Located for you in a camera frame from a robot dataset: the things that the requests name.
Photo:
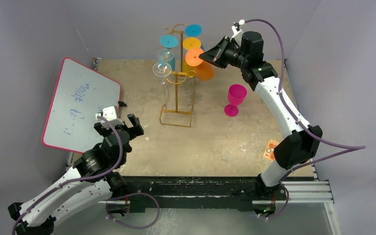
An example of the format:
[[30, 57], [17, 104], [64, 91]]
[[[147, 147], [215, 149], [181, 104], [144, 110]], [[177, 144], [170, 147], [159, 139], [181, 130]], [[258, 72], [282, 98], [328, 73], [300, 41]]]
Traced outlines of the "orange plastic wine glass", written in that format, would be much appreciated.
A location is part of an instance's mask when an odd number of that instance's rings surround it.
[[209, 81], [214, 77], [214, 69], [212, 65], [200, 58], [204, 51], [199, 48], [191, 48], [185, 55], [186, 63], [193, 68], [196, 76], [202, 81]]

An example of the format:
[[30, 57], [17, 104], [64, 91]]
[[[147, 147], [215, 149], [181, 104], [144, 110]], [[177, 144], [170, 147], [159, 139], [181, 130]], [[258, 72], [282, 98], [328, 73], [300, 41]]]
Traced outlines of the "yellow plastic wine glass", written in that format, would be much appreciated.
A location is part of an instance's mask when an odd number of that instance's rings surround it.
[[[190, 49], [202, 47], [201, 41], [196, 37], [186, 37], [182, 41], [183, 49], [188, 52]], [[185, 55], [183, 56], [182, 71], [186, 72], [189, 70], [189, 65], [185, 60]]]

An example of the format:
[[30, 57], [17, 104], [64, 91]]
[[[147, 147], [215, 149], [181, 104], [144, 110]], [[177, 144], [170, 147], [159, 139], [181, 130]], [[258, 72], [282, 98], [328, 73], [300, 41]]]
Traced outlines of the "blue wine glass row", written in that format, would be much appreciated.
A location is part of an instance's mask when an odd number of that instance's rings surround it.
[[196, 37], [200, 36], [202, 33], [202, 27], [199, 24], [191, 24], [188, 25], [185, 29], [185, 35], [186, 37]]
[[[169, 49], [175, 48], [178, 45], [178, 43], [179, 43], [179, 41], [175, 36], [166, 34], [166, 35], [163, 35], [163, 36], [160, 37], [160, 44], [164, 48], [169, 48]], [[175, 61], [174, 61], [174, 63], [171, 63], [170, 66], [171, 66], [171, 69], [174, 71], [175, 70]]]

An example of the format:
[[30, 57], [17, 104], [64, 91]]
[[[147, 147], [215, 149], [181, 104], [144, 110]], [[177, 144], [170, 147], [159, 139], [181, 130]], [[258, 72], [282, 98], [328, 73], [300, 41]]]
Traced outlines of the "magenta plastic wine glass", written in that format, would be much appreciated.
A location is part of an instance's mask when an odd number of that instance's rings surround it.
[[228, 89], [227, 99], [228, 105], [224, 108], [224, 113], [229, 117], [238, 115], [238, 106], [243, 103], [247, 96], [247, 89], [240, 84], [233, 84]]

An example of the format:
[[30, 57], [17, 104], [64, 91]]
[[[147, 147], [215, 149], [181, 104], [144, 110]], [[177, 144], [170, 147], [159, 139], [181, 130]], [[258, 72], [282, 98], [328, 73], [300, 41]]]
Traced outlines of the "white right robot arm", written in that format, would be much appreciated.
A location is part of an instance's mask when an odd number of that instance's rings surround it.
[[300, 115], [281, 87], [274, 67], [264, 61], [263, 45], [260, 33], [247, 31], [242, 34], [240, 44], [224, 37], [199, 57], [218, 68], [228, 65], [239, 68], [243, 80], [260, 96], [278, 122], [284, 139], [274, 149], [274, 161], [257, 176], [255, 183], [256, 195], [267, 199], [293, 167], [302, 166], [315, 156], [323, 131]]

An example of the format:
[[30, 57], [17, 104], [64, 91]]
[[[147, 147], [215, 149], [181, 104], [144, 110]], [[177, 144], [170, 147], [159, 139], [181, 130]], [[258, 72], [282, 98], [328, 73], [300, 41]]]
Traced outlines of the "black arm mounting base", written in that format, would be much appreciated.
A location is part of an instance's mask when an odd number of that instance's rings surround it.
[[235, 209], [271, 217], [289, 201], [284, 185], [266, 187], [260, 177], [125, 176], [107, 211], [124, 216], [146, 209]]

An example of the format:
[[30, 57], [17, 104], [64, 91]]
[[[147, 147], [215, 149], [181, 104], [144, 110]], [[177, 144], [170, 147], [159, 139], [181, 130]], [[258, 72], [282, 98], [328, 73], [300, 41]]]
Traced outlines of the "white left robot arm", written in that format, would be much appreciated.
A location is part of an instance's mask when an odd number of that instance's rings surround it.
[[62, 223], [87, 205], [113, 198], [121, 200], [126, 186], [116, 169], [126, 163], [132, 151], [130, 141], [144, 134], [134, 114], [128, 127], [116, 113], [96, 114], [94, 129], [103, 140], [85, 151], [64, 175], [38, 196], [8, 207], [15, 221], [13, 235], [49, 235]]

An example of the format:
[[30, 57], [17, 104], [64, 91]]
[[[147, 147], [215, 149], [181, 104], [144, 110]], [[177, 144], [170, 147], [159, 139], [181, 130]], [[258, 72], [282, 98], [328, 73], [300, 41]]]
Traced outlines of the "clear wine glass rear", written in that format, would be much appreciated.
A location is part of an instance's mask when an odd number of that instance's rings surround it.
[[156, 52], [156, 58], [160, 62], [174, 63], [175, 56], [174, 53], [169, 48], [162, 48]]

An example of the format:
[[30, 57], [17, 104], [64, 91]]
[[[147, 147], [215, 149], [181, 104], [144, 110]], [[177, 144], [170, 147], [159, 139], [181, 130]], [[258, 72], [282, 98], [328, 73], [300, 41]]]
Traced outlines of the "clear wine glass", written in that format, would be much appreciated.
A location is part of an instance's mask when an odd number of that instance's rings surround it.
[[169, 63], [160, 61], [153, 65], [152, 71], [159, 78], [160, 82], [158, 91], [159, 101], [162, 105], [166, 105], [170, 99], [167, 78], [171, 75], [172, 68]]
[[156, 58], [160, 62], [174, 63], [175, 56], [174, 53], [169, 48], [162, 48], [156, 52]]

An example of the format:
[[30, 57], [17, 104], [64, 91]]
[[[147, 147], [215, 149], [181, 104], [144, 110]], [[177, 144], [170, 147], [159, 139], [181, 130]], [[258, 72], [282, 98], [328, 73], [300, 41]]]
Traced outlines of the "clear wine glass front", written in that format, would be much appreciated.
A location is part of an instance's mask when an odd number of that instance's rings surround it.
[[166, 105], [170, 99], [167, 78], [171, 75], [172, 68], [169, 63], [160, 61], [153, 65], [152, 71], [159, 78], [160, 82], [158, 91], [159, 101], [162, 105]]

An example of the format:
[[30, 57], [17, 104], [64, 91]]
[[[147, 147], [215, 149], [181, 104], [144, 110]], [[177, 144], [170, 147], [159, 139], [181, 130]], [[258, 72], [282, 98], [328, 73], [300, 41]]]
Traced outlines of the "black whiteboard clip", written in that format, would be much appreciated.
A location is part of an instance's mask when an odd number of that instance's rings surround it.
[[119, 107], [127, 107], [127, 104], [122, 102], [122, 101], [118, 101], [118, 106]]

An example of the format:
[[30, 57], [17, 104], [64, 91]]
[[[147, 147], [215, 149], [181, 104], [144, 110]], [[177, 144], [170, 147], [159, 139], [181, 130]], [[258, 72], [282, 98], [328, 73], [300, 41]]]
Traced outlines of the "pink framed whiteboard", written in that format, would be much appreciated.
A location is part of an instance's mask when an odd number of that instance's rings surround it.
[[94, 129], [103, 108], [117, 105], [121, 85], [71, 59], [64, 58], [50, 109], [42, 143], [71, 152], [83, 153], [102, 142]]

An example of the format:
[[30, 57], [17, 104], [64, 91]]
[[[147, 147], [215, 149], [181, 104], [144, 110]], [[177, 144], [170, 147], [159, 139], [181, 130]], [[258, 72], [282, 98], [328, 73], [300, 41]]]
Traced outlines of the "orange patterned card box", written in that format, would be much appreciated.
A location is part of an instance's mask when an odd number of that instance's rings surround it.
[[279, 145], [279, 142], [273, 139], [270, 139], [264, 149], [264, 152], [262, 154], [262, 158], [268, 161], [274, 161], [275, 155], [274, 155], [274, 149]]

